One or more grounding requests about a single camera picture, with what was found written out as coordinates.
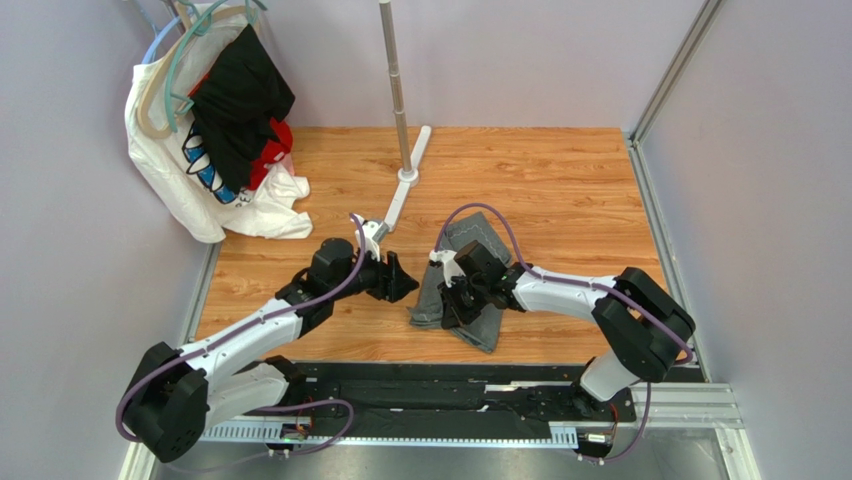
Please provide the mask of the grey cloth napkin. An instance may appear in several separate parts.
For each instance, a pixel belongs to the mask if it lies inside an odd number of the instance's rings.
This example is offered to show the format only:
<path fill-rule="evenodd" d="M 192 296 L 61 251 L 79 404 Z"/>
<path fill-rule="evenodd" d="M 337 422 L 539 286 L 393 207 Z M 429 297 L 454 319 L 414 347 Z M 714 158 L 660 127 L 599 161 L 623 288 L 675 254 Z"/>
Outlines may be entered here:
<path fill-rule="evenodd" d="M 440 249 L 459 251 L 472 241 L 478 241 L 499 258 L 505 266 L 512 263 L 512 255 L 482 212 L 456 219 L 440 234 Z M 454 334 L 466 344 L 487 354 L 492 354 L 498 345 L 503 311 L 492 305 L 486 306 L 470 325 L 444 329 L 443 302 L 438 286 L 444 283 L 441 266 L 426 268 L 417 303 L 409 307 L 409 324 L 420 329 L 437 329 Z"/>

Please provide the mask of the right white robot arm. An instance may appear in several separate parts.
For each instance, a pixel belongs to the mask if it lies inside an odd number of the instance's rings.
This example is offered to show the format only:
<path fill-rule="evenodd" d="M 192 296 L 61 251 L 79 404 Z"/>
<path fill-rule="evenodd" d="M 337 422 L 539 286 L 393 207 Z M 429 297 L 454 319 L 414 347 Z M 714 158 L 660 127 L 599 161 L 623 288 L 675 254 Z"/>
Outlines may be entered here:
<path fill-rule="evenodd" d="M 696 330 L 693 318 L 639 268 L 582 277 L 522 261 L 507 266 L 477 241 L 459 251 L 434 250 L 429 259 L 442 270 L 438 292 L 445 328 L 470 325 L 488 307 L 595 324 L 610 349 L 592 359 L 575 383 L 595 401 L 609 401 L 639 382 L 659 383 L 691 357 L 687 343 Z"/>

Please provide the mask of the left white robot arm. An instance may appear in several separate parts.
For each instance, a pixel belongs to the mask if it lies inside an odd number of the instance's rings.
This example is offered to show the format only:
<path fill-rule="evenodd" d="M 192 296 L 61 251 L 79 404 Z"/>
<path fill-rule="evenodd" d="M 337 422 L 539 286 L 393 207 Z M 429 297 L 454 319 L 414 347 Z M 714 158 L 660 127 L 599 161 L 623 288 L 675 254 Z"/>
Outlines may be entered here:
<path fill-rule="evenodd" d="M 304 377 L 282 356 L 261 356 L 319 327 L 336 301 L 367 294 L 395 303 L 418 287 L 395 252 L 376 254 L 327 239 L 307 267 L 247 318 L 177 348 L 165 342 L 150 347 L 116 408 L 118 433 L 172 462 L 208 429 L 284 405 Z"/>

